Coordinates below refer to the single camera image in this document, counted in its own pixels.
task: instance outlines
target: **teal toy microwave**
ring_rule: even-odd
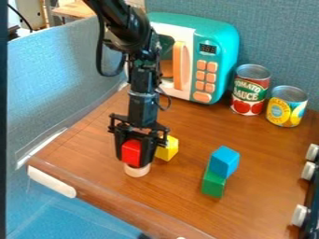
[[[148,17],[162,46],[160,86],[177,98],[216,103],[237,63],[237,30],[228,23],[187,15],[152,12]]]

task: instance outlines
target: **microwave keypad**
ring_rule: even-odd
[[[196,92],[193,97],[195,100],[209,103],[212,100],[212,93],[215,92],[216,71],[218,63],[209,62],[204,60],[197,61],[196,73]]]

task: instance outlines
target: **can label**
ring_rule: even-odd
[[[295,127],[300,124],[306,105],[307,102],[286,102],[273,97],[268,103],[266,118],[271,123],[282,127]]]
[[[260,114],[270,80],[253,80],[236,77],[234,83],[231,109],[246,116]]]

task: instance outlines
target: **tomato sauce can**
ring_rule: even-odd
[[[296,127],[300,124],[308,104],[308,95],[292,86],[277,86],[271,92],[266,118],[282,127]]]
[[[243,64],[236,70],[230,108],[238,114],[261,113],[270,86],[270,71],[258,64]]]

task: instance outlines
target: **cable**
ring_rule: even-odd
[[[159,93],[162,93],[162,94],[167,98],[168,104],[167,104],[166,107],[163,107],[163,106],[161,106],[159,103],[157,103],[157,102],[155,101],[155,105],[157,105],[158,108],[159,108],[161,111],[166,111],[166,110],[168,110],[168,109],[171,107],[172,98],[171,98],[171,96],[168,95],[161,87],[158,87],[158,89],[159,89]]]
[[[104,41],[104,20],[103,20],[103,15],[100,11],[100,8],[96,5],[95,0],[90,1],[92,6],[94,7],[94,11],[98,17],[99,20],[99,26],[100,26],[100,33],[99,33],[99,38],[96,46],[96,69],[100,73],[101,76],[104,77],[114,77],[119,75],[124,67],[125,60],[126,60],[126,54],[122,53],[122,57],[120,59],[120,62],[118,64],[118,67],[113,71],[113,72],[104,72],[102,69],[102,58],[103,58],[103,41]]]
[[[33,31],[33,29],[32,29],[32,27],[31,27],[31,25],[30,25],[30,23],[20,14],[20,12],[17,10],[17,9],[15,9],[12,5],[10,5],[10,4],[7,4],[7,6],[11,9],[11,10],[13,10],[24,22],[25,22],[25,24],[27,24],[27,26],[29,27],[29,29],[30,29],[30,33]]]

